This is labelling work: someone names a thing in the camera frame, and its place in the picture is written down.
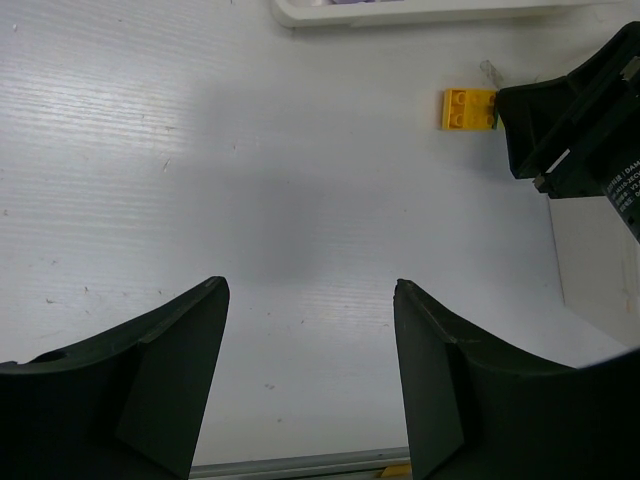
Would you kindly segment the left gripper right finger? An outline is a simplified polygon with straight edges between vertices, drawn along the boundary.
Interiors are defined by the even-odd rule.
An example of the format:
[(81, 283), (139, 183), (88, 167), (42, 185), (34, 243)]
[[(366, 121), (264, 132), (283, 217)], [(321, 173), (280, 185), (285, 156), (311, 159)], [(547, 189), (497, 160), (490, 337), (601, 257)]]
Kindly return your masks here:
[(635, 479), (639, 354), (572, 368), (519, 349), (415, 283), (394, 327), (416, 479)]

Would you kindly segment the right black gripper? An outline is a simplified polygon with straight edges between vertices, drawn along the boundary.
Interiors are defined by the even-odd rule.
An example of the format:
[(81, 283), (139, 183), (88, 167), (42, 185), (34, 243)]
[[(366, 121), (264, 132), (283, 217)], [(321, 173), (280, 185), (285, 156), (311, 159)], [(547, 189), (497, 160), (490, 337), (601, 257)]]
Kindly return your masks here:
[(567, 76), (499, 90), (496, 109), (516, 179), (551, 199), (604, 196), (639, 238), (637, 21)]

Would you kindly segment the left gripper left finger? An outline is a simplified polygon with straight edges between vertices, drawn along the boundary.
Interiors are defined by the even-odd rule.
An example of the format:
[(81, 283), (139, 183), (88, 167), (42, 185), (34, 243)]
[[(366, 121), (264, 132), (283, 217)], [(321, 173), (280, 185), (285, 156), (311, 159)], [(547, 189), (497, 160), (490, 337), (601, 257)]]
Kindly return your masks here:
[(226, 324), (212, 277), (83, 341), (1, 366), (5, 479), (185, 479)]

